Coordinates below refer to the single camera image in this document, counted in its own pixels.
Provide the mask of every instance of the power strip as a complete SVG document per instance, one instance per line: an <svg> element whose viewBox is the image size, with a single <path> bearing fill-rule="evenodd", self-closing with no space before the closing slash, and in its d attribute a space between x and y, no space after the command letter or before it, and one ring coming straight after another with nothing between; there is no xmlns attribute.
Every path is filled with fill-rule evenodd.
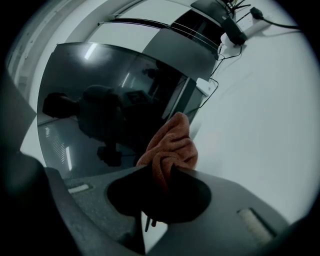
<svg viewBox="0 0 320 256"><path fill-rule="evenodd" d="M272 21L272 16L266 16L265 19ZM270 24L265 22L264 20L253 18L251 13L241 19L237 24L248 38L259 32L260 30L270 26Z"/></svg>

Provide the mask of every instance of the microfiber cloth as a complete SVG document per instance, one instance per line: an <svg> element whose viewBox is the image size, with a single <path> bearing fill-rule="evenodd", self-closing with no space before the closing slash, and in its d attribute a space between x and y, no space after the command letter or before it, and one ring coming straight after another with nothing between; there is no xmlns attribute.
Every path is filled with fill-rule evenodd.
<svg viewBox="0 0 320 256"><path fill-rule="evenodd" d="M194 169L198 151L189 137L187 116L177 112L153 136L137 166L152 163L153 179L164 195L169 195L171 168Z"/></svg>

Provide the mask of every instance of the orange towel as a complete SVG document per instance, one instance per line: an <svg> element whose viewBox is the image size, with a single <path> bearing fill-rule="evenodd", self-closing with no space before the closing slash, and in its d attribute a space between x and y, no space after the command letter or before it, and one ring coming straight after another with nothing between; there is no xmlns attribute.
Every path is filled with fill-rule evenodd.
<svg viewBox="0 0 320 256"><path fill-rule="evenodd" d="M183 113L176 113L153 136L137 166L152 162L153 178L165 195L169 195L171 167L194 169L198 151L189 137L189 120Z"/></svg>

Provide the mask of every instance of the gray panel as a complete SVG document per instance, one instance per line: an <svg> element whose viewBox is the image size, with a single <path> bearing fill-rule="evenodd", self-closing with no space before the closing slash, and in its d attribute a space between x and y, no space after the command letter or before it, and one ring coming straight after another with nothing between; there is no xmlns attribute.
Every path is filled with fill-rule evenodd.
<svg viewBox="0 0 320 256"><path fill-rule="evenodd" d="M149 42L142 52L180 71L194 81L209 80L215 65L215 57L203 46L163 28Z"/></svg>
<svg viewBox="0 0 320 256"><path fill-rule="evenodd" d="M198 171L185 171L211 190L208 208L195 220L174 223L148 255L244 256L260 248L237 211L252 208L275 234L285 219L239 184Z"/></svg>

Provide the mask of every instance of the curved glass surface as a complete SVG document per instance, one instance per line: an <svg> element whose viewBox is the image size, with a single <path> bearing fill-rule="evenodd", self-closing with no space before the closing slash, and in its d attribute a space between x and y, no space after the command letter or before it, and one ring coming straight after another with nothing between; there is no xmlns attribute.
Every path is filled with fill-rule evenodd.
<svg viewBox="0 0 320 256"><path fill-rule="evenodd" d="M172 113L186 80L174 68L129 49L57 45L37 105L46 165L63 178L133 167Z"/></svg>

